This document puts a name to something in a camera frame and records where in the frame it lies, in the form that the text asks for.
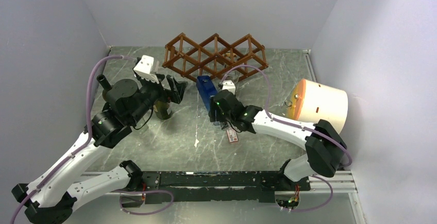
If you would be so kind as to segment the blue square glass bottle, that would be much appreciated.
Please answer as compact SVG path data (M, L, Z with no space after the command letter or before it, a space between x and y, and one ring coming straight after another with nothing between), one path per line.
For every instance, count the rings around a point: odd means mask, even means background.
M208 75L197 76L196 87L205 105L206 110L209 112L210 103L211 103L210 98L217 94L217 89L213 84L210 76Z

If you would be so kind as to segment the green bottle silver neck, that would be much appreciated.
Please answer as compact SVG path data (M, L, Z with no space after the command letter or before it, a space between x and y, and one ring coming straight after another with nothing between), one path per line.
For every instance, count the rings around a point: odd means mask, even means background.
M157 100L154 103L153 109L157 118L161 120L167 120L173 115L169 102Z

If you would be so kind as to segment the clear whisky bottle black label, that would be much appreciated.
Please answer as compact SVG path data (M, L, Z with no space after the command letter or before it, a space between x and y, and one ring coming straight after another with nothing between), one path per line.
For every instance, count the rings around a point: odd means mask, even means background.
M229 59L231 62L234 62L238 56L235 53L225 53L225 57ZM225 78L227 81L232 81L233 83L238 83L239 81L239 72L237 70L231 71L227 77Z

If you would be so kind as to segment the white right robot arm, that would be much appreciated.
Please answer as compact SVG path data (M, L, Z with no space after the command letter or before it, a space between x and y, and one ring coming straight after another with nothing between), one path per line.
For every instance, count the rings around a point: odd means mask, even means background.
M210 98L209 116L211 121L226 123L238 132L269 135L304 150L304 155L284 164L278 176L278 184L284 190L292 189L307 176L332 178L346 154L346 144L329 121L299 122L258 106L245 106L228 90Z

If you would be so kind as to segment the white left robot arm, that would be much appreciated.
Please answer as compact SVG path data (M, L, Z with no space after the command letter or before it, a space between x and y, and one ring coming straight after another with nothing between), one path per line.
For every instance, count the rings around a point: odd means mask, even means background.
M187 82L163 74L157 78L157 82L137 77L110 84L104 75L96 77L103 87L102 111L87 122L73 146L48 171L12 189L31 223L63 223L78 208L106 193L144 186L143 173L131 160L86 181L78 177L137 129L143 116L153 113L157 101L181 103Z

